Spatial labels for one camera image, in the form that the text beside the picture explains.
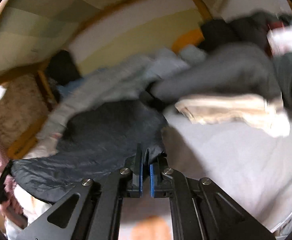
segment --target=silver screw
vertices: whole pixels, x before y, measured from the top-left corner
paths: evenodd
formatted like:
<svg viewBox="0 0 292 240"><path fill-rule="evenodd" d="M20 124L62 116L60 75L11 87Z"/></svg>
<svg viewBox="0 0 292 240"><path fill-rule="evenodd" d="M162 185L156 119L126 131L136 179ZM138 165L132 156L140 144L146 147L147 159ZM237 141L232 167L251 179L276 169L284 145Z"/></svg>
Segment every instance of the silver screw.
<svg viewBox="0 0 292 240"><path fill-rule="evenodd" d="M174 169L172 169L172 168L165 168L165 169L164 169L164 173L167 174L167 175L170 175L170 174L172 174L173 172L174 172Z"/></svg>
<svg viewBox="0 0 292 240"><path fill-rule="evenodd" d="M120 169L119 172L120 172L120 174L125 175L125 174L130 173L130 169L129 168L122 168L122 169Z"/></svg>
<svg viewBox="0 0 292 240"><path fill-rule="evenodd" d="M92 179L83 179L82 180L82 185L83 186L90 186L90 185L92 185L93 182L94 181Z"/></svg>
<svg viewBox="0 0 292 240"><path fill-rule="evenodd" d="M203 185L209 185L209 184L211 184L211 179L209 179L209 178L202 178L201 179L201 183Z"/></svg>

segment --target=wooden bed frame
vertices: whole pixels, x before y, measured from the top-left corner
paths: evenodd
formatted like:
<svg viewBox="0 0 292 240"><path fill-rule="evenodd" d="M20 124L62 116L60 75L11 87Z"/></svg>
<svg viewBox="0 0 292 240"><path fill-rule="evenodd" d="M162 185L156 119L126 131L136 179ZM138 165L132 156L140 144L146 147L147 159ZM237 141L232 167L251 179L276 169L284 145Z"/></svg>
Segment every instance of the wooden bed frame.
<svg viewBox="0 0 292 240"><path fill-rule="evenodd" d="M107 17L108 15L112 14L113 12L116 12L120 9L122 9L125 6L128 6L132 3L135 3L139 0L123 0L118 4L114 4L111 6L108 6L103 11L98 13L96 16L92 17L90 20L87 20L83 22L77 31L72 35L72 37L62 46L62 48L66 48L67 45L82 31L84 31L86 28L90 27L93 24L96 24L101 19ZM198 11L200 12L202 18L204 21L207 21L209 19L212 19L212 15L209 12L207 6L202 0L193 0L195 5L198 8ZM50 61L50 58L44 60L43 62L35 63L32 65L27 66L20 66L13 69L10 69L8 71L0 72L0 84L9 82L11 80L14 80L15 78L18 78L19 76L25 75L25 74L34 74L35 80L37 82L37 85L40 89L40 92L43 96L43 99L47 105L47 108L49 111L53 110L53 105L56 103L55 98L53 96L53 93L51 92L49 88L48 81L46 80L44 70L48 66ZM8 148L7 154L11 159L20 159L25 154L28 153L28 151L35 146L37 143L37 139L35 135L41 130L44 122L46 121L47 116L43 116L39 119L37 119L33 124L29 126L29 128Z"/></svg>

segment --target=orange fabric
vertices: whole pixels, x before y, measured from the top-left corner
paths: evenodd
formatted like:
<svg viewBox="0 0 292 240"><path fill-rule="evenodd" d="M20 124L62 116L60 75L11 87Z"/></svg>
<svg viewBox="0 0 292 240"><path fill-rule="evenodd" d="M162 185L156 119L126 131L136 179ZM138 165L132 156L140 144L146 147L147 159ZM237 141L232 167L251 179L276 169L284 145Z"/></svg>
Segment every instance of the orange fabric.
<svg viewBox="0 0 292 240"><path fill-rule="evenodd" d="M178 53L188 44L198 45L204 40L204 35L201 32L201 29L195 29L181 35L172 45L171 50L175 53Z"/></svg>

